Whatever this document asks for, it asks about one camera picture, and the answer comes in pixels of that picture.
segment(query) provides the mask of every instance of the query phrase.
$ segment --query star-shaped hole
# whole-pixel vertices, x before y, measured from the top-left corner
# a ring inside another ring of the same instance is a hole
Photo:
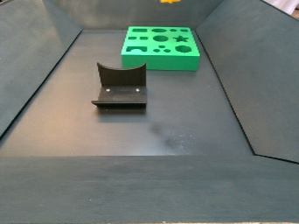
[[[179,38],[175,38],[177,39],[177,42],[189,42],[189,38],[183,37],[183,36],[179,36]]]

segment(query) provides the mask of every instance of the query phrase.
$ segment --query black plastic part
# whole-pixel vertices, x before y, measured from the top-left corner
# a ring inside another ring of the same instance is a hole
[[[102,82],[99,97],[93,103],[98,107],[145,107],[146,64],[131,69],[115,69],[98,63]]]

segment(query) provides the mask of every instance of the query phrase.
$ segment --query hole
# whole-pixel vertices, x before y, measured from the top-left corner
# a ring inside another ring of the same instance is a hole
[[[153,32],[167,32],[166,29],[153,29]]]
[[[183,37],[183,36],[179,36],[179,38],[174,38],[177,39],[177,42],[189,42],[189,38]]]
[[[169,40],[169,38],[167,38],[166,36],[155,36],[155,37],[154,37],[154,40],[155,40],[155,41],[159,41],[159,42],[165,42],[165,41]]]
[[[147,47],[146,46],[130,46],[126,51],[130,53],[133,52],[134,50],[139,50],[142,52],[147,52]]]
[[[175,47],[175,50],[181,53],[189,53],[193,51],[193,49],[187,45],[178,45]]]
[[[147,32],[147,29],[134,29],[133,32]]]

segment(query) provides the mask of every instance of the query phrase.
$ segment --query green foam block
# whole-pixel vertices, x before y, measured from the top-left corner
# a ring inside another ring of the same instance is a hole
[[[187,27],[129,27],[122,50],[123,67],[146,63],[151,70],[197,71],[201,52]]]

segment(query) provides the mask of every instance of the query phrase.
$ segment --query circular hole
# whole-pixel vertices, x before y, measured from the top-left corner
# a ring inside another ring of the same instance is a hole
[[[155,37],[154,37],[154,40],[155,40],[155,41],[159,41],[159,42],[165,42],[165,41],[169,40],[169,38],[167,38],[166,36],[155,36]]]
[[[181,53],[189,53],[193,51],[193,49],[187,45],[178,45],[175,47],[175,50]]]
[[[153,32],[167,32],[166,29],[153,29]]]

